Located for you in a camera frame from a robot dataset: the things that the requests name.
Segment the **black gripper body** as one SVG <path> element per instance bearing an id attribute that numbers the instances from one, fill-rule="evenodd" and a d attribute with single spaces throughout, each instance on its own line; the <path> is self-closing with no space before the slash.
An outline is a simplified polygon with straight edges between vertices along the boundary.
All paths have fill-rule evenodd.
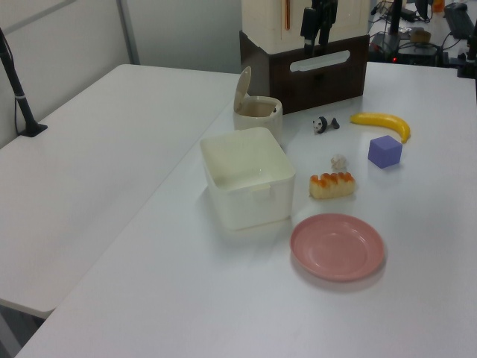
<path id="1" fill-rule="evenodd" d="M 338 2 L 336 0 L 312 0 L 312 8 L 321 15 L 335 15 L 337 13 Z"/>

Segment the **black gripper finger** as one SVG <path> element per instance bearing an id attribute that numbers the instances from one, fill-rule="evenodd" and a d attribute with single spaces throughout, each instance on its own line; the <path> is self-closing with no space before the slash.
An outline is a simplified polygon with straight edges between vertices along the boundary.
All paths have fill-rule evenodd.
<path id="1" fill-rule="evenodd" d="M 304 41 L 305 54 L 312 54 L 317 36 L 317 10 L 312 7 L 306 7 L 303 11 L 303 19 L 300 30 L 300 36 Z"/>
<path id="2" fill-rule="evenodd" d="M 326 45 L 329 41 L 329 34 L 331 28 L 336 20 L 336 13 L 334 10 L 324 12 L 321 17 L 319 44 Z"/>

